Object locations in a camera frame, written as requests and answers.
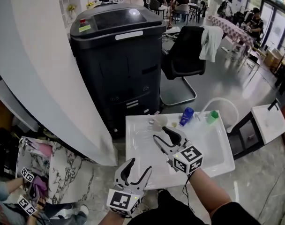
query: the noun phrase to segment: white countertop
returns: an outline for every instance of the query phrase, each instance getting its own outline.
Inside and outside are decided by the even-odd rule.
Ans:
[[[204,155],[201,168],[210,176],[215,177],[235,169],[234,159],[222,119],[215,121],[207,133],[199,129],[191,120],[185,126],[179,125],[181,113],[164,114],[168,118],[167,126],[176,122],[176,129],[183,131],[187,139]],[[169,188],[184,185],[187,175],[175,171],[167,164],[168,158],[153,140],[153,135],[161,136],[170,142],[165,132],[154,132],[149,124],[150,116],[126,117],[126,160],[135,158],[128,181],[137,182],[144,171],[151,165],[153,172],[145,190]]]
[[[264,144],[268,144],[285,132],[285,119],[278,104],[276,104],[278,110],[273,106],[269,111],[269,106],[252,107],[251,110]]]

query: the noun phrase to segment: white tube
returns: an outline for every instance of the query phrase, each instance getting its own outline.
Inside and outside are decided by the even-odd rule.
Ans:
[[[236,108],[236,106],[233,104],[233,102],[231,102],[230,100],[226,99],[226,98],[223,98],[223,97],[215,97],[213,98],[212,100],[210,100],[206,105],[205,107],[200,111],[200,115],[205,111],[205,109],[209,106],[210,103],[214,102],[214,101],[225,101],[225,102],[228,102],[229,104],[232,105],[232,107],[234,108],[235,110],[235,113],[236,113],[236,122],[229,128],[227,128],[227,133],[230,133],[232,131],[232,129],[234,128],[234,126],[239,122],[239,119],[240,119],[240,115],[238,113],[238,110]]]

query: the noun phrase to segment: pink tablecloth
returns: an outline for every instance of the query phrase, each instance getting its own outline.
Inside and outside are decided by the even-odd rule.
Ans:
[[[218,26],[223,29],[223,31],[226,32],[232,40],[236,40],[239,38],[248,45],[253,44],[253,38],[247,33],[245,33],[244,30],[235,26],[232,22],[216,16],[209,16],[208,19],[212,21],[214,26]]]

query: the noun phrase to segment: small cup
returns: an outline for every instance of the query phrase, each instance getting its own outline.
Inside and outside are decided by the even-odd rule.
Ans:
[[[163,114],[158,114],[150,118],[149,123],[152,124],[152,129],[155,132],[161,132],[162,127],[167,125],[167,117]]]

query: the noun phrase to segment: backpack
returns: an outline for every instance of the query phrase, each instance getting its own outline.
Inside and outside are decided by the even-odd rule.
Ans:
[[[226,1],[223,1],[217,10],[217,14],[221,15],[223,13],[224,8],[227,6]]]

